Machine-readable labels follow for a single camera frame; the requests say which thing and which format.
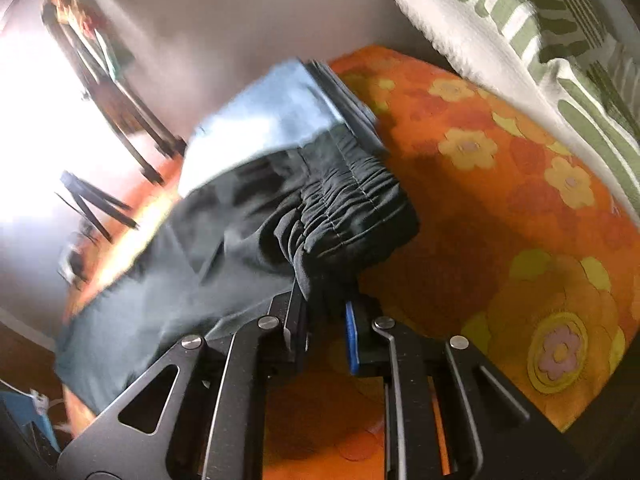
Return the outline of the tall folded metal tripod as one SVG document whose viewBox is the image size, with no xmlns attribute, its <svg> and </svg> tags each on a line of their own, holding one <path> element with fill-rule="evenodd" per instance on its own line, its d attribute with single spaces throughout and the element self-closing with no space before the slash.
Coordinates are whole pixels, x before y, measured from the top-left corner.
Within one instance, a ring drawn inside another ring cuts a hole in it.
<svg viewBox="0 0 640 480">
<path fill-rule="evenodd" d="M 163 184 L 163 177 L 130 138 L 147 134 L 157 151 L 169 159 L 184 154 L 186 141 L 170 132 L 129 83 L 125 67 L 131 60 L 130 52 L 112 40 L 104 17 L 79 0 L 44 0 L 41 19 L 72 66 L 85 95 L 140 166 L 143 177 Z"/>
</svg>

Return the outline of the dark green pants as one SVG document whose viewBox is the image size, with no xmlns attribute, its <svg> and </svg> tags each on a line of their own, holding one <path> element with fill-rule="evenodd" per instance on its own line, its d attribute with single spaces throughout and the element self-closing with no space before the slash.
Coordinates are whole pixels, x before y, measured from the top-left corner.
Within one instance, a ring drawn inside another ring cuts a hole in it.
<svg viewBox="0 0 640 480">
<path fill-rule="evenodd" d="M 58 337 L 55 373 L 100 412 L 187 334 L 231 335 L 298 288 L 345 300 L 418 234 L 398 180 L 342 126 L 237 166 L 176 203 Z"/>
</svg>

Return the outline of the green white striped pillow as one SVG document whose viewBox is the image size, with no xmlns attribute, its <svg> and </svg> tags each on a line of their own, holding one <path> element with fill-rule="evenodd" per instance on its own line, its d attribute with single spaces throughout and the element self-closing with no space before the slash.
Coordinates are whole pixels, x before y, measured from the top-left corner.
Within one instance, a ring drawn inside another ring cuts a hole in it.
<svg viewBox="0 0 640 480">
<path fill-rule="evenodd" d="M 639 215 L 639 27 L 622 0 L 395 0 L 462 77 L 555 136 Z"/>
</svg>

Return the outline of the orange floral bedsheet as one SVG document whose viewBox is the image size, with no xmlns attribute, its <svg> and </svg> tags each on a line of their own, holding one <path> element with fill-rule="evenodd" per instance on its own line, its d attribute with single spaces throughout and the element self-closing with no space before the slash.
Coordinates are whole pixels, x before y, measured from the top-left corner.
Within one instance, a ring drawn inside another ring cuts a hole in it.
<svg viewBox="0 0 640 480">
<path fill-rule="evenodd" d="M 575 153 L 474 84 L 378 47 L 330 69 L 375 114 L 385 151 L 364 149 L 420 229 L 345 300 L 303 296 L 306 348 L 269 379 L 259 479 L 387 479 L 384 384 L 348 362 L 359 296 L 422 336 L 469 339 L 570 442 L 579 479 L 612 455 L 637 477 L 638 226 Z"/>
</svg>

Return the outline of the blue plastic chair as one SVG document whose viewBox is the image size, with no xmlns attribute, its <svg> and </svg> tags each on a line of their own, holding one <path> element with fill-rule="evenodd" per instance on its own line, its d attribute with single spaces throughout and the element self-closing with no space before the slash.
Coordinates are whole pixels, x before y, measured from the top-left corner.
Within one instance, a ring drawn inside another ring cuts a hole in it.
<svg viewBox="0 0 640 480">
<path fill-rule="evenodd" d="M 44 408 L 36 407 L 33 396 L 4 390 L 1 393 L 1 400 L 8 409 L 14 422 L 17 423 L 18 428 L 25 429 L 27 425 L 32 422 L 47 438 L 52 448 L 54 448 L 56 452 L 61 451 L 47 411 Z"/>
</svg>

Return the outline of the small black tripod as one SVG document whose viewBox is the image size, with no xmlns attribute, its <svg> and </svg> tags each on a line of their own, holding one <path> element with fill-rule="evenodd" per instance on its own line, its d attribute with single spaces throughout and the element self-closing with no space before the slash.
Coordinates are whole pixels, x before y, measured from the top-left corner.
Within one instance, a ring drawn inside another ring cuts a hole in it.
<svg viewBox="0 0 640 480">
<path fill-rule="evenodd" d="M 128 229 L 136 230 L 138 228 L 137 222 L 127 214 L 128 211 L 132 211 L 132 208 L 116 197 L 111 196 L 107 192 L 96 188 L 89 182 L 67 171 L 62 173 L 60 181 L 75 204 L 79 207 L 80 213 L 108 242 L 111 243 L 113 241 L 111 233 L 107 231 L 107 228 L 94 214 L 91 206 L 99 209 L 99 211 L 102 211 L 107 217 L 111 217 Z"/>
</svg>

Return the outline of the light blue folded jeans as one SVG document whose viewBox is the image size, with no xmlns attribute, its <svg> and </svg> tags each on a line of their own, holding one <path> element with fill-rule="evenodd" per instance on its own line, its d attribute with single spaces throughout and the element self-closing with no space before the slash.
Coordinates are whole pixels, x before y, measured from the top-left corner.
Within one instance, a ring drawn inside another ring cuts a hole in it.
<svg viewBox="0 0 640 480">
<path fill-rule="evenodd" d="M 195 128 L 178 193 L 187 196 L 237 166 L 304 146 L 336 126 L 346 127 L 368 152 L 385 151 L 375 114 L 329 65 L 291 58 L 270 68 Z"/>
</svg>

